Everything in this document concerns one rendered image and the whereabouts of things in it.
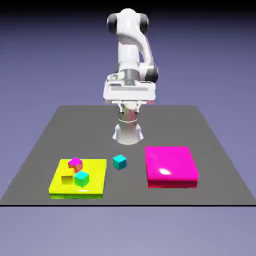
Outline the large magenta box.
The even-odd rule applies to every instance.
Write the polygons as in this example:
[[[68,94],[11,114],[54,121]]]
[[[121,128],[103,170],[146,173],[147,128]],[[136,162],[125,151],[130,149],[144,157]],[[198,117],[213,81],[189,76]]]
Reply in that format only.
[[[187,146],[146,146],[149,188],[196,188],[199,172]]]

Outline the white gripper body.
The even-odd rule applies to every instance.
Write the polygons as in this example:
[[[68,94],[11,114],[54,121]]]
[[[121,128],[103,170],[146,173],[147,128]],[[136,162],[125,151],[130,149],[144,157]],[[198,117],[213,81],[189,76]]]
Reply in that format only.
[[[123,80],[106,80],[103,99],[107,102],[153,102],[156,99],[156,84],[135,81],[135,85],[125,85]]]

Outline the large yellow box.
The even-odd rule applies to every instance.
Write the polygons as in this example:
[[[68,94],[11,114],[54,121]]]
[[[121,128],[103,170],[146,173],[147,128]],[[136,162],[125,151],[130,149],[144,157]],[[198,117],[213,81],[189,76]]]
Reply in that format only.
[[[85,187],[75,185],[72,168],[68,167],[71,159],[61,159],[48,188],[52,199],[101,199],[104,193],[107,160],[82,159],[81,171],[89,174],[89,183]],[[61,176],[73,175],[73,184],[62,185]]]

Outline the small cyan cube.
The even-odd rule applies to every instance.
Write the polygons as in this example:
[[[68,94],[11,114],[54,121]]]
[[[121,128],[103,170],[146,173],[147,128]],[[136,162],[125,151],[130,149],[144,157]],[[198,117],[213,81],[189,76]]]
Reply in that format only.
[[[112,158],[113,166],[118,169],[124,169],[127,165],[127,159],[123,155],[116,155]]]
[[[79,171],[74,175],[74,184],[81,188],[89,183],[89,174],[84,171]]]

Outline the small magenta cube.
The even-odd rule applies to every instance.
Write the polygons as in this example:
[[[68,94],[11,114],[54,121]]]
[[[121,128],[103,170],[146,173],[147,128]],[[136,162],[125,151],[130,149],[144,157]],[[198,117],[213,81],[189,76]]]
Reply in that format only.
[[[77,157],[74,157],[68,162],[68,167],[73,169],[75,173],[78,173],[83,169],[83,161]]]

